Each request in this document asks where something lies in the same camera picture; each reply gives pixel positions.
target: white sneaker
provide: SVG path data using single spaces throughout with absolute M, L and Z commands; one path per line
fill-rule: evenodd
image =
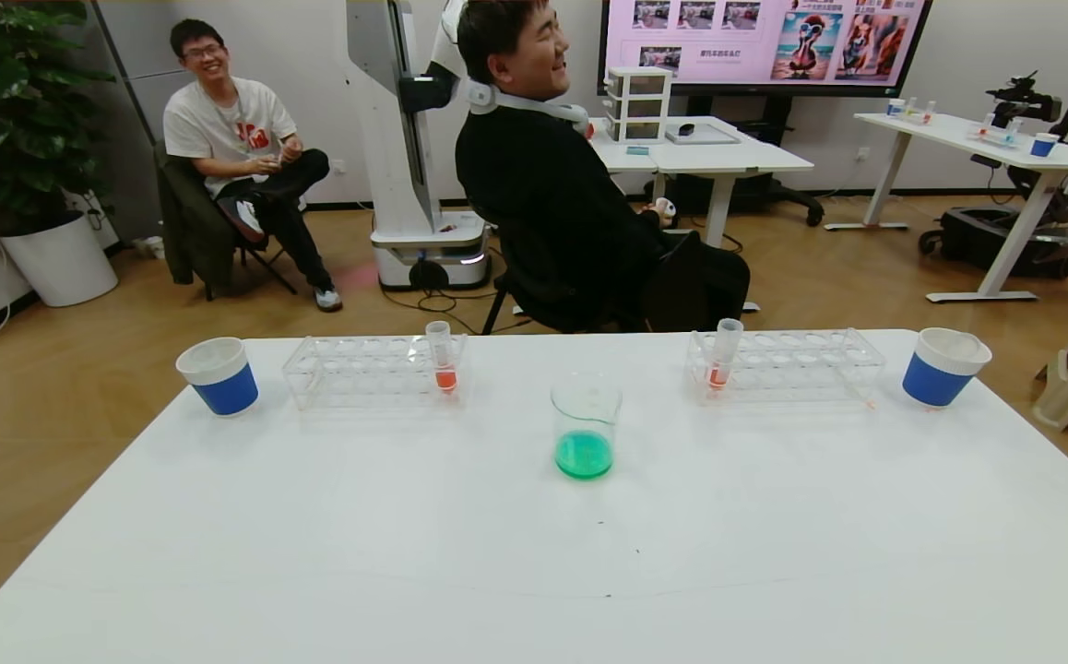
M 342 307 L 342 296 L 336 290 L 321 290 L 314 288 L 316 307 L 325 314 L 339 311 Z
M 251 201 L 238 201 L 236 203 L 238 203 L 239 219 L 242 219 L 242 222 L 247 223 L 248 227 L 251 227 L 252 231 L 258 234 L 256 238 L 248 239 L 263 240 L 266 233 L 264 233 L 264 226 L 261 226 L 260 224 L 260 218 L 256 218 L 255 216 L 255 205 L 253 205 Z

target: eyeglasses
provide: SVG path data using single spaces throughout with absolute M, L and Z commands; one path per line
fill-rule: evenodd
M 190 49 L 189 51 L 185 51 L 185 53 L 180 54 L 180 57 L 187 60 L 201 60 L 206 56 L 215 58 L 220 53 L 222 53 L 222 46 L 218 46 L 218 44 L 210 44 L 205 47 L 205 49 Z

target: image on screen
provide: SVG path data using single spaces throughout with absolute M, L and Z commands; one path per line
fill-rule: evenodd
M 901 84 L 930 0 L 607 0 L 601 73 L 655 64 L 680 86 Z

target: white table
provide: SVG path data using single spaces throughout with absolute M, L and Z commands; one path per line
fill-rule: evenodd
M 897 131 L 896 143 L 891 151 L 891 159 L 883 170 L 882 178 L 875 190 L 875 196 L 870 199 L 870 207 L 866 210 L 866 218 L 863 223 L 829 223 L 826 231 L 850 230 L 851 227 L 862 227 L 862 230 L 877 230 L 878 227 L 900 227 L 906 230 L 905 223 L 880 223 L 879 218 L 882 207 L 891 194 L 891 187 L 899 175 L 899 167 L 902 163 L 904 155 L 907 154 L 907 145 L 913 136 L 921 139 L 928 139 L 934 143 L 951 145 L 965 153 L 981 155 L 996 159 L 1010 167 L 1031 169 L 1038 173 L 1038 184 L 1035 185 L 1031 200 L 1026 201 L 1026 206 L 1018 216 L 1009 236 L 1005 239 L 998 259 L 993 260 L 989 273 L 985 275 L 980 287 L 975 294 L 930 294 L 927 299 L 932 302 L 959 302 L 979 300 L 1036 300 L 1036 295 L 1028 290 L 1002 290 L 1006 278 L 1009 278 L 1010 270 L 1018 262 L 1018 256 L 1026 242 L 1031 240 L 1031 235 L 1038 226 L 1041 216 L 1047 211 L 1053 197 L 1054 190 L 1062 185 L 1063 178 L 1068 177 L 1068 145 L 1055 145 L 1049 157 L 1035 157 L 1031 155 L 1031 148 L 1018 148 L 1018 151 L 1004 151 L 1002 147 L 980 140 L 969 139 L 969 133 L 973 127 L 979 123 L 948 116 L 948 114 L 938 113 L 931 125 L 912 125 L 890 118 L 884 113 L 855 113 L 855 118 L 867 122 L 870 125 L 888 127 Z
M 726 216 L 732 203 L 735 180 L 739 177 L 754 177 L 765 173 L 791 173 L 812 170 L 813 163 L 783 148 L 754 139 L 722 118 L 711 116 L 670 117 L 670 126 L 708 125 L 717 127 L 740 140 L 726 145 L 679 145 L 664 139 L 661 143 L 635 145 L 648 147 L 647 156 L 628 155 L 630 144 L 615 143 L 609 138 L 607 118 L 592 118 L 596 135 L 592 145 L 609 173 L 656 173 L 653 183 L 653 197 L 664 196 L 665 176 L 677 173 L 703 175 L 713 179 L 710 209 L 706 214 L 706 243 L 711 248 L 722 248 L 723 233 L 726 231 Z
M 427 418 L 302 416 L 298 342 L 250 342 L 254 410 L 183 392 L 6 581 L 0 664 L 1068 661 L 1068 458 L 867 337 L 873 410 L 695 407 L 685 335 L 514 335 Z M 551 458 L 572 369 L 624 386 L 594 483 Z

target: white t-shirt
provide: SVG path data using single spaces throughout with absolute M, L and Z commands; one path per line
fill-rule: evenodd
M 197 80 L 172 94 L 162 122 L 169 155 L 245 162 L 281 154 L 281 139 L 297 132 L 297 123 L 288 116 L 281 98 L 257 80 L 231 80 L 239 100 L 230 109 L 216 105 Z M 206 189 L 218 196 L 227 181 L 235 179 L 206 177 Z

